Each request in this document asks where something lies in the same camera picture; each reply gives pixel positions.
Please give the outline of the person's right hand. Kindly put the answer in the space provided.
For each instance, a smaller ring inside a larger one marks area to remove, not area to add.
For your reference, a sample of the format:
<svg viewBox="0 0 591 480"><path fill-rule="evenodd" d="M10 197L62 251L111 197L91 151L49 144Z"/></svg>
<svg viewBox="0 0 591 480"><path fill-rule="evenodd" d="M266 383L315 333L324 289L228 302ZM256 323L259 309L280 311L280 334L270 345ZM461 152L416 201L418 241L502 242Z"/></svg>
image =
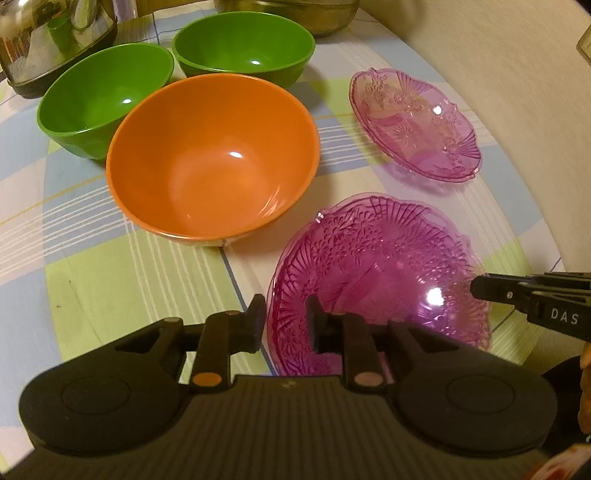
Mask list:
<svg viewBox="0 0 591 480"><path fill-rule="evenodd" d="M580 357L582 390L578 412L578 423L584 434L591 432L591 343L586 343Z"/></svg>

